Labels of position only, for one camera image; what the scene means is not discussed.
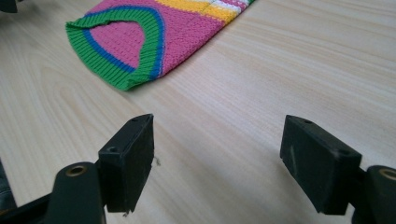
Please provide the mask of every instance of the colorful knitted cloth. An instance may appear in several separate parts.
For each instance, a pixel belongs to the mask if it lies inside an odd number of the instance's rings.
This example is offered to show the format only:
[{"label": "colorful knitted cloth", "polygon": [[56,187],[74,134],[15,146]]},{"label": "colorful knitted cloth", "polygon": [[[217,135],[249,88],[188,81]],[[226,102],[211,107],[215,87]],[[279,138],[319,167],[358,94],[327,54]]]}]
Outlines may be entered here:
[{"label": "colorful knitted cloth", "polygon": [[126,91],[162,77],[254,0],[105,0],[66,24],[78,57]]}]

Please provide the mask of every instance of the green ribbed trim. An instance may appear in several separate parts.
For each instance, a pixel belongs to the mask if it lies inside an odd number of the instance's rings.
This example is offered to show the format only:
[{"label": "green ribbed trim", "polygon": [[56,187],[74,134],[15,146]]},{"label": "green ribbed trim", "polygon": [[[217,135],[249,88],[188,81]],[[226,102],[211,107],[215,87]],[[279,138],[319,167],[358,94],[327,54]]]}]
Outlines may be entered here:
[{"label": "green ribbed trim", "polygon": [[[145,42],[140,50],[139,66],[131,73],[111,63],[95,50],[84,35],[84,29],[98,25],[107,25],[112,21],[135,21],[142,27]],[[163,30],[152,11],[145,9],[109,9],[103,13],[68,22],[65,26],[70,44],[78,57],[97,75],[114,87],[126,91],[132,86],[152,80],[152,74],[159,75],[161,67],[155,68],[158,57],[162,57],[162,40],[159,37]]]}]

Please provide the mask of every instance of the wooden table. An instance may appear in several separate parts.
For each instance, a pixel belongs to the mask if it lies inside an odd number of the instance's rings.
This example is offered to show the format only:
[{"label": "wooden table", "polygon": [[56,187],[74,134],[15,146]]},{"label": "wooden table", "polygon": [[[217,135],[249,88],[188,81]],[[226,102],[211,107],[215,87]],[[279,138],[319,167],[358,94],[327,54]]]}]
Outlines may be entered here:
[{"label": "wooden table", "polygon": [[133,214],[108,223],[350,223],[317,214],[279,158],[287,114],[396,167],[396,3],[257,0],[168,76],[118,91],[64,24],[98,0],[30,0],[0,13],[0,157],[17,204],[154,114],[155,155]]}]

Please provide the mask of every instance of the knitted fabric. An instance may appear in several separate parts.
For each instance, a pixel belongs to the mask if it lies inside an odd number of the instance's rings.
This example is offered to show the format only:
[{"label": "knitted fabric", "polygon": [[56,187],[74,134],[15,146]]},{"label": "knitted fabric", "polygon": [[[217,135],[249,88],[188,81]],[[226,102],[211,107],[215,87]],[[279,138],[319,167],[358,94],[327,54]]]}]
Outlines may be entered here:
[{"label": "knitted fabric", "polygon": [[162,77],[254,0],[105,0],[66,24],[78,57],[120,90]]}]

